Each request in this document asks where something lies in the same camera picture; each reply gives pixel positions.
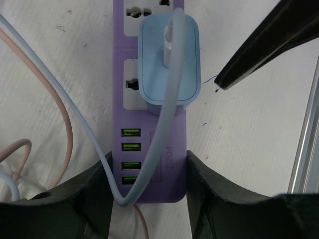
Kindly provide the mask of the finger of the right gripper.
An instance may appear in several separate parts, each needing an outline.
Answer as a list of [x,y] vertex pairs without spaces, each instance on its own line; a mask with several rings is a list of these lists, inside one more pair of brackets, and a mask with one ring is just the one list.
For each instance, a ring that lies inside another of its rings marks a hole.
[[318,0],[281,0],[215,78],[226,90],[279,55],[319,36]]

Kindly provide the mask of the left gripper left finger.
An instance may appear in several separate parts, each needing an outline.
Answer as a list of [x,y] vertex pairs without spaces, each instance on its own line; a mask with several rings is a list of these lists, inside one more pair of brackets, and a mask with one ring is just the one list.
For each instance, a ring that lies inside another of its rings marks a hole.
[[33,198],[0,205],[2,239],[106,239],[113,196],[101,162]]

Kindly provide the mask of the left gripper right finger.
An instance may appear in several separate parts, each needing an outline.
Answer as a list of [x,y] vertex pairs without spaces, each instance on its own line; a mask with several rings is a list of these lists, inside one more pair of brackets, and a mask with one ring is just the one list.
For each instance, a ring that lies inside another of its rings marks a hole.
[[187,206],[194,239],[317,239],[318,194],[267,197],[187,152]]

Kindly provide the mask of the purple power strip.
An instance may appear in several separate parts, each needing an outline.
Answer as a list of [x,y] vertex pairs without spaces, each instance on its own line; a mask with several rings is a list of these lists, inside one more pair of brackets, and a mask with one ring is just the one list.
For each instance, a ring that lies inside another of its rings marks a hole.
[[[116,0],[113,5],[113,174],[119,191],[131,190],[151,145],[158,117],[138,90],[138,33],[157,13],[184,8],[182,0]],[[174,119],[169,141],[139,203],[175,203],[186,194],[186,113]]]

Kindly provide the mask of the blue charger plug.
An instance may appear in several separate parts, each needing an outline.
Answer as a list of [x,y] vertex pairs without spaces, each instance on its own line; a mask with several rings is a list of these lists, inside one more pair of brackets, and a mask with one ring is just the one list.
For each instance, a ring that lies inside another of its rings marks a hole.
[[199,29],[180,8],[142,21],[138,36],[139,90],[148,110],[159,115],[169,75],[180,79],[175,113],[178,115],[201,90]]

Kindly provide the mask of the aluminium front rail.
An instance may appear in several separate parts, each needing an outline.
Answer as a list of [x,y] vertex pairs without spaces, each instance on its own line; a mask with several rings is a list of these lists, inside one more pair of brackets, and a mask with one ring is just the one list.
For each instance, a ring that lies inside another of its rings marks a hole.
[[319,66],[316,65],[288,193],[319,192]]

